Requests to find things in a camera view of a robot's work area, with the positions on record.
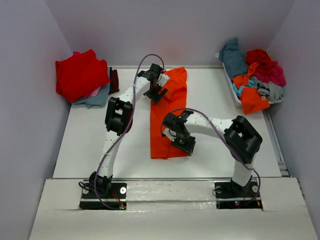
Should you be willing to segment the red crumpled t-shirt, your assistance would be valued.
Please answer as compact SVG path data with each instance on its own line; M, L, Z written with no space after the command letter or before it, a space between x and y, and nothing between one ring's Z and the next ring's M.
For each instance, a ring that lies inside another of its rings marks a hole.
M256 72L263 75L271 75L275 62L270 58L268 53L262 49L250 50L245 54L247 65L258 63Z

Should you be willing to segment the folded light blue t-shirt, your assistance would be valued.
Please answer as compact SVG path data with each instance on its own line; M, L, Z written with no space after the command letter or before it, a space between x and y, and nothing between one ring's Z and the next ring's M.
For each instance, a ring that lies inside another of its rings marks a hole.
M106 84L100 87L96 96L89 96L87 98L81 97L73 105L86 105L88 109L92 107L104 107L107 103L107 99L110 92L110 84Z

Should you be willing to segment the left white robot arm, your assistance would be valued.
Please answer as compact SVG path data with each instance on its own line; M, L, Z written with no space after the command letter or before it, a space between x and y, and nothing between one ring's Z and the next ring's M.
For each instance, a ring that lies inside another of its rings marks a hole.
M106 137L98 168L89 177L89 187L97 198L106 198L112 188L114 163L126 133L133 124L136 102L145 96L153 103L158 103L167 93L164 85L168 81L162 78L165 69L153 63L148 70L137 72L134 82L118 97L111 97L106 106L105 127Z

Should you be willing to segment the folded red t-shirt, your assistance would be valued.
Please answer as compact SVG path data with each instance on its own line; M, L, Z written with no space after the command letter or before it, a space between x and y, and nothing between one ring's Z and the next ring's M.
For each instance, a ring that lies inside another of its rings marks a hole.
M111 82L107 62L99 60L92 49L56 61L55 72L55 91L69 103L88 97L97 88Z

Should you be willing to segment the folded maroon t-shirt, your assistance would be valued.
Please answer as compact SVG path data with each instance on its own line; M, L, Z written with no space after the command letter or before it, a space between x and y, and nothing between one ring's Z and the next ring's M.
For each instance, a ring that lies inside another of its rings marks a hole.
M112 67L108 67L108 76L110 79L109 94L119 92L119 76L118 71Z

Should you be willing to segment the teal blue crumpled t-shirt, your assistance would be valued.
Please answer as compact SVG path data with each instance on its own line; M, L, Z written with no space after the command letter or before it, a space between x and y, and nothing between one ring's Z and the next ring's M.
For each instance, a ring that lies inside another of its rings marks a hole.
M237 37L227 41L220 50L218 59L224 64L226 73L231 80L239 75L246 75L248 72L245 53L240 50Z

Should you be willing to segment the folded pink t-shirt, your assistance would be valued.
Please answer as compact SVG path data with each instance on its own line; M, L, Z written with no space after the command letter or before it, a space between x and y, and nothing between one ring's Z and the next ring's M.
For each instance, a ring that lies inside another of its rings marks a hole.
M94 91L92 91L91 93L90 93L90 97L95 97L98 93L99 93L99 91L100 91L100 87L98 87L98 88L96 88Z

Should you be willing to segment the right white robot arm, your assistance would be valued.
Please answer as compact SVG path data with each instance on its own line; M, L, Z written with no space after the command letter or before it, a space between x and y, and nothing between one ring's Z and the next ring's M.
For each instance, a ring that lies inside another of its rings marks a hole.
M167 137L173 147L188 156L193 154L196 145L193 134L221 140L235 162L230 182L226 187L216 188L216 195L222 199L244 196L249 190L252 174L256 172L253 163L263 142L261 135L242 115L220 119L192 108L181 108L180 112L177 115L173 110L164 117L160 125L161 136Z

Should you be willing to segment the grey crumpled t-shirt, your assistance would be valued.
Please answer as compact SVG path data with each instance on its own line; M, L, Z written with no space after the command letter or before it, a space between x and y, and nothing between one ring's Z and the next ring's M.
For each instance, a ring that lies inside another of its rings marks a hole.
M270 104L278 104L284 100L284 91L281 86L273 82L262 82L255 76L252 76L250 80L255 83L257 92L266 98Z

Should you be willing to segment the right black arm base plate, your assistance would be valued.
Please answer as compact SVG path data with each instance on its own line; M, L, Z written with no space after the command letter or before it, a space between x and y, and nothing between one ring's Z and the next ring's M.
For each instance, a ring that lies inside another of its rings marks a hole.
M242 188L231 181L214 183L212 195L216 199L218 210L263 209L257 181L251 181Z

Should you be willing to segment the cyan crumpled t-shirt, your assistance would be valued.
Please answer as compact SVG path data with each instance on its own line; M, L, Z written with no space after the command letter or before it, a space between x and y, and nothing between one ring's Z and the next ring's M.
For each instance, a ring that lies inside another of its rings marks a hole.
M242 91L244 88L257 88L257 84L253 81L253 80L249 80L247 85L242 85L239 88L237 88L236 84L233 83L232 84L233 90L235 92L235 94L240 97L242 94Z

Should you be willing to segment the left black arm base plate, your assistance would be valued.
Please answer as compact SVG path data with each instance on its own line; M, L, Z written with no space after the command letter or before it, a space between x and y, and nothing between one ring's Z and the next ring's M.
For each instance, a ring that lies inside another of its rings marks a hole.
M99 195L102 202L97 198L93 187L88 181L78 183L81 188L81 197L79 208L81 210L107 210L107 211L125 211L127 209L127 183L113 182L110 191L106 196Z

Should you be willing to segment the orange t-shirt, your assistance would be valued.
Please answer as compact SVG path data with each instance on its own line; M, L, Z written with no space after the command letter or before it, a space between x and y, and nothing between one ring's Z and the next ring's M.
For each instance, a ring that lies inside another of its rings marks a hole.
M232 79L232 82L235 83L237 88L248 84L250 78L255 73L257 66L257 62L251 64L246 75L238 75ZM242 105L243 113L246 115L258 111L263 111L270 107L268 99L262 97L258 93L258 89L255 87L244 88L241 92L240 102Z
M170 159L186 157L182 150L171 145L171 140L162 137L161 127L165 116L173 110L185 108L187 105L187 70L184 67L167 70L164 76L169 81L164 85L167 93L158 103L150 105L150 158Z

